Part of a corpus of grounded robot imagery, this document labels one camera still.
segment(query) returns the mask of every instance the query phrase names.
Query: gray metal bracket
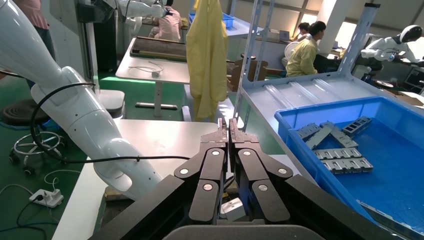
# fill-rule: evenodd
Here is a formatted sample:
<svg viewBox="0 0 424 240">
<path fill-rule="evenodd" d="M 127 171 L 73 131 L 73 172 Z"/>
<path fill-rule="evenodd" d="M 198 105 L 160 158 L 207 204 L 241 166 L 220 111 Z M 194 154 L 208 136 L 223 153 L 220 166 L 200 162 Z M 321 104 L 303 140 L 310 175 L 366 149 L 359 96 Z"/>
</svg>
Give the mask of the gray metal bracket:
<svg viewBox="0 0 424 240">
<path fill-rule="evenodd" d="M 360 158 L 362 154 L 354 147 L 314 150 L 319 160 Z"/>
<path fill-rule="evenodd" d="M 332 129 L 325 126 L 317 131 L 312 137 L 306 141 L 306 145 L 312 150 L 320 144 L 330 133 Z"/>
<path fill-rule="evenodd" d="M 372 119 L 366 116 L 361 116 L 356 119 L 351 124 L 343 127 L 342 131 L 348 135 L 349 137 L 353 137 L 354 135 L 359 134 L 363 130 L 365 130 L 370 124 Z"/>
<path fill-rule="evenodd" d="M 333 174 L 371 172 L 374 168 L 365 157 L 328 159 L 321 162 Z"/>
<path fill-rule="evenodd" d="M 330 121 L 326 121 L 320 124 L 321 127 L 328 127 L 331 129 L 331 136 L 333 136 L 337 142 L 340 144 L 342 148 L 355 148 L 358 146 L 357 142 L 352 140 L 348 135 L 344 132 L 340 131 L 340 129 L 334 125 L 334 123 Z"/>
<path fill-rule="evenodd" d="M 316 125 L 315 123 L 309 123 L 308 125 L 297 130 L 297 133 L 302 140 L 305 140 L 312 136 L 314 133 L 318 132 L 320 129 L 320 126 Z"/>
</svg>

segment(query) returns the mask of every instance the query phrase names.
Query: blue bin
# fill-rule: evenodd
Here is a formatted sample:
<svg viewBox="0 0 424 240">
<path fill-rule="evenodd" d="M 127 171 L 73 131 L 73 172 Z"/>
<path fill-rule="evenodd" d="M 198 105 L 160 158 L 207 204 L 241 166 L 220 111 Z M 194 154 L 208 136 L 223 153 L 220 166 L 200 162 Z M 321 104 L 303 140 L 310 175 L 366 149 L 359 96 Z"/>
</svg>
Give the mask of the blue bin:
<svg viewBox="0 0 424 240">
<path fill-rule="evenodd" d="M 340 129 L 359 117 L 371 125 L 353 137 L 374 166 L 372 172 L 335 174 L 327 170 L 296 130 L 333 122 Z M 385 97 L 315 104 L 275 113 L 278 134 L 318 185 L 364 217 L 360 200 L 400 223 L 424 232 L 424 117 Z M 326 138 L 317 149 L 340 148 Z"/>
<path fill-rule="evenodd" d="M 195 15 L 196 13 L 190 13 L 189 15 L 190 23 L 192 23 L 193 20 L 195 19 Z M 222 21 L 224 21 L 226 28 L 231 28 L 233 26 L 233 20 L 234 20 L 233 16 L 222 13 Z"/>
</svg>

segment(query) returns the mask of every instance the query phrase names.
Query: robotic arm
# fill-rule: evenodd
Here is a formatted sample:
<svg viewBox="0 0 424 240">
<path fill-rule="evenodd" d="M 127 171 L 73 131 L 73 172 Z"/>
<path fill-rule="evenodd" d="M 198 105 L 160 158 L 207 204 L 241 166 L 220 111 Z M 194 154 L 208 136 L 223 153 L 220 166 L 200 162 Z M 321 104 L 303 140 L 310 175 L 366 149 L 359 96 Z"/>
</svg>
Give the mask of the robotic arm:
<svg viewBox="0 0 424 240">
<path fill-rule="evenodd" d="M 401 34 L 393 37 L 380 38 L 365 49 L 360 51 L 363 58 L 375 58 L 379 61 L 387 60 L 389 62 L 395 59 L 400 52 L 405 52 L 402 57 L 408 59 L 411 63 L 417 63 L 414 53 L 408 47 L 409 42 L 414 42 L 421 37 L 423 29 L 418 25 L 406 27 Z"/>
<path fill-rule="evenodd" d="M 163 6 L 167 0 L 103 0 L 112 8 L 118 8 L 120 14 L 127 18 L 151 15 L 155 18 L 165 16 Z"/>
<path fill-rule="evenodd" d="M 137 11 L 146 13 L 141 8 Z M 136 10 L 128 9 L 128 12 L 135 14 Z M 61 68 L 56 64 L 33 25 L 11 0 L 0 0 L 0 33 L 0 67 L 35 82 L 31 95 L 36 102 L 57 88 L 85 82 L 72 67 Z M 114 120 L 87 86 L 58 92 L 42 109 L 91 159 L 143 156 L 122 139 Z M 108 185 L 134 200 L 165 177 L 159 176 L 143 159 L 98 162 L 94 163 L 94 169 Z"/>
</svg>

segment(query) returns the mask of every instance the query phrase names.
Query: yellow jacket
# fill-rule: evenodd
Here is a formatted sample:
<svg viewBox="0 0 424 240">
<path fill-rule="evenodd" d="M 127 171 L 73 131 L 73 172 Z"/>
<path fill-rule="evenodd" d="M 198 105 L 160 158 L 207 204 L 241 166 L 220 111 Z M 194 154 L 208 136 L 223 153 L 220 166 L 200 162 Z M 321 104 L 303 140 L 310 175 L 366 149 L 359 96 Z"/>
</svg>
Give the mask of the yellow jacket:
<svg viewBox="0 0 424 240">
<path fill-rule="evenodd" d="M 227 97 L 228 37 L 220 1 L 199 0 L 186 36 L 190 94 L 194 120 L 213 118 L 218 102 Z"/>
<path fill-rule="evenodd" d="M 314 39 L 303 39 L 294 48 L 290 60 L 288 60 L 288 77 L 317 74 L 314 68 L 315 57 L 317 56 L 318 45 Z"/>
</svg>

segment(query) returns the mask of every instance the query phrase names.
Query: window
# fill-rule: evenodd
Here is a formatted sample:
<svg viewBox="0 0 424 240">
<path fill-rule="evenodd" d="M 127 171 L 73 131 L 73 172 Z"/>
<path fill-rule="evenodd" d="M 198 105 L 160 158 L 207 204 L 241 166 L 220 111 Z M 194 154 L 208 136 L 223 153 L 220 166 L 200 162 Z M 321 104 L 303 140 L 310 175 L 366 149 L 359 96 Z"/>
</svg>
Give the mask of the window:
<svg viewBox="0 0 424 240">
<path fill-rule="evenodd" d="M 343 22 L 340 30 L 338 30 L 337 36 L 335 37 L 338 46 L 347 49 L 351 42 L 352 36 L 354 35 L 356 24 L 350 22 Z"/>
<path fill-rule="evenodd" d="M 418 40 L 408 42 L 407 44 L 416 59 L 421 59 L 424 56 L 424 37 L 420 37 Z"/>
<path fill-rule="evenodd" d="M 309 23 L 309 24 L 313 24 L 317 21 L 317 16 L 315 15 L 311 15 L 311 14 L 304 14 L 302 19 L 301 19 L 301 23 Z M 299 34 L 299 28 L 298 26 L 295 26 L 295 30 L 294 30 L 295 34 L 294 36 Z"/>
</svg>

